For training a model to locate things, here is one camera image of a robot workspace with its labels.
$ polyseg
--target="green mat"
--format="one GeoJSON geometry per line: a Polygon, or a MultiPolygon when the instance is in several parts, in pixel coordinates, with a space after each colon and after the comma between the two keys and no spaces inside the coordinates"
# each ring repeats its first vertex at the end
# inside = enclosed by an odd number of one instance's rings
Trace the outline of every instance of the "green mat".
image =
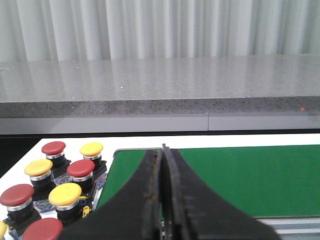
{"type": "MultiPolygon", "coordinates": [[[[180,152],[216,193],[253,217],[320,216],[320,145],[180,152]]],[[[131,177],[144,153],[124,150],[115,154],[98,207],[131,177]]]]}

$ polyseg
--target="granite countertop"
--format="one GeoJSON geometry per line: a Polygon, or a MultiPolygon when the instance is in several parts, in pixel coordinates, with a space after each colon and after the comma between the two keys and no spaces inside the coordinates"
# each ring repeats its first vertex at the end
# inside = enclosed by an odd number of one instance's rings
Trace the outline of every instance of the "granite countertop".
{"type": "Polygon", "coordinates": [[[0,118],[320,112],[320,55],[0,63],[0,118]]]}

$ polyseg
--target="white curtain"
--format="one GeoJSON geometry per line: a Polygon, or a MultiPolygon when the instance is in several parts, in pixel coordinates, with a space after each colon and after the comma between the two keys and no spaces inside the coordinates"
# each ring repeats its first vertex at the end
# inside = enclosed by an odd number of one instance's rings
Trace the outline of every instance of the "white curtain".
{"type": "Polygon", "coordinates": [[[0,0],[0,62],[320,53],[320,0],[0,0]]]}

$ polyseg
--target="red button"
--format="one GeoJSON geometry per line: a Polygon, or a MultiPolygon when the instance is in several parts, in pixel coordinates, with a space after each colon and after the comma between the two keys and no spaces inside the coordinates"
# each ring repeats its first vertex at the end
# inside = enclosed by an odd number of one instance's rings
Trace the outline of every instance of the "red button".
{"type": "Polygon", "coordinates": [[[56,240],[63,228],[62,223],[56,218],[40,219],[25,230],[22,240],[56,240]]]}
{"type": "Polygon", "coordinates": [[[62,141],[53,141],[49,142],[46,145],[44,145],[41,149],[41,151],[44,154],[47,155],[57,155],[59,153],[62,153],[62,151],[65,149],[66,144],[62,141]]]}
{"type": "Polygon", "coordinates": [[[72,163],[67,168],[67,173],[75,178],[82,178],[89,175],[95,169],[95,164],[91,160],[79,160],[72,163]]]}
{"type": "Polygon", "coordinates": [[[18,184],[5,190],[0,196],[0,204],[15,207],[25,204],[32,197],[35,190],[29,184],[18,184]]]}

